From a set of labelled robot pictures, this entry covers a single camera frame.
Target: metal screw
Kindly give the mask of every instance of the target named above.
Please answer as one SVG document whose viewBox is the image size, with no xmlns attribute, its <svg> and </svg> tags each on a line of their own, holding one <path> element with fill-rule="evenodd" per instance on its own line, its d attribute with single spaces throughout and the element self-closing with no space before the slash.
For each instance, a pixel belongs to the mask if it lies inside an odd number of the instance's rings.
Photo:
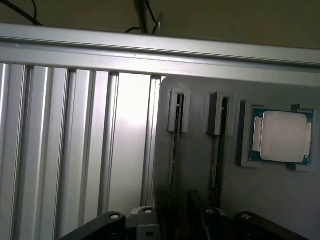
<svg viewBox="0 0 320 240">
<path fill-rule="evenodd" d="M 212 208 L 208 208 L 205 212 L 208 214 L 214 214 L 215 210 L 213 210 Z"/>
<path fill-rule="evenodd" d="M 111 218 L 111 219 L 117 219 L 117 218 L 119 218 L 119 217 L 120 217 L 119 214 L 111 214 L 111 215 L 110 215 L 110 218 Z"/>
<path fill-rule="evenodd" d="M 242 214 L 241 216 L 242 219 L 245 219 L 245 220 L 249 220 L 251 218 L 251 216 L 249 216 L 248 214 Z"/>
<path fill-rule="evenodd" d="M 145 210 L 143 210 L 146 214 L 150 214 L 150 213 L 152 213 L 152 209 L 145 209 Z"/>
</svg>

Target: wall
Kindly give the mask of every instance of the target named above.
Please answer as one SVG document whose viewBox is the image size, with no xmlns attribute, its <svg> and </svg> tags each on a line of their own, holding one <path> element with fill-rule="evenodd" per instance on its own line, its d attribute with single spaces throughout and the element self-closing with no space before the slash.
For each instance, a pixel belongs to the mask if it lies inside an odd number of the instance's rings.
<svg viewBox="0 0 320 240">
<path fill-rule="evenodd" d="M 31 0 L 12 0 L 33 13 Z M 137 26 L 133 0 L 36 0 L 49 27 L 124 32 Z M 320 49 L 318 0 L 151 0 L 161 36 Z M 29 24 L 0 6 L 0 22 Z"/>
</svg>

